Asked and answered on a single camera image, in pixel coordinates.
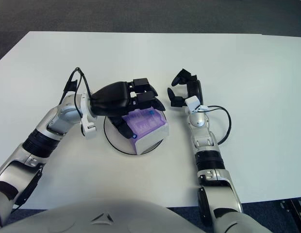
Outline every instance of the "robotic hand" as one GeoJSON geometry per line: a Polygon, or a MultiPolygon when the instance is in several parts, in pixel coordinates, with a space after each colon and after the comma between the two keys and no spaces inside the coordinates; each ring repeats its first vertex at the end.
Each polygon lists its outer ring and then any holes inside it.
{"type": "Polygon", "coordinates": [[[133,132],[121,116],[134,109],[150,107],[164,111],[156,96],[147,79],[113,83],[92,95],[83,72],[76,68],[68,79],[59,105],[45,115],[26,141],[0,167],[0,227],[14,204],[21,206],[29,198],[50,154],[73,125],[80,123],[82,133],[90,138],[96,132],[94,122],[97,116],[107,116],[123,136],[130,138],[133,132]],[[81,75],[78,84],[77,80],[72,81],[75,72],[81,75]],[[87,91],[77,95],[82,79],[87,91]],[[68,91],[75,94],[66,96],[68,91]],[[133,91],[138,94],[131,98],[133,91]]]}
{"type": "Polygon", "coordinates": [[[188,97],[175,96],[168,88],[172,107],[185,107],[187,123],[191,132],[191,144],[197,165],[197,177],[201,187],[198,201],[201,221],[206,226],[214,226],[215,232],[270,232],[249,216],[242,214],[242,206],[234,188],[229,171],[225,169],[218,145],[223,143],[231,128],[231,118],[223,107],[203,105],[200,81],[197,76],[182,69],[172,81],[187,86],[188,97]],[[210,131],[210,121],[206,112],[209,108],[224,110],[229,118],[229,128],[225,137],[217,143],[210,131]]]}

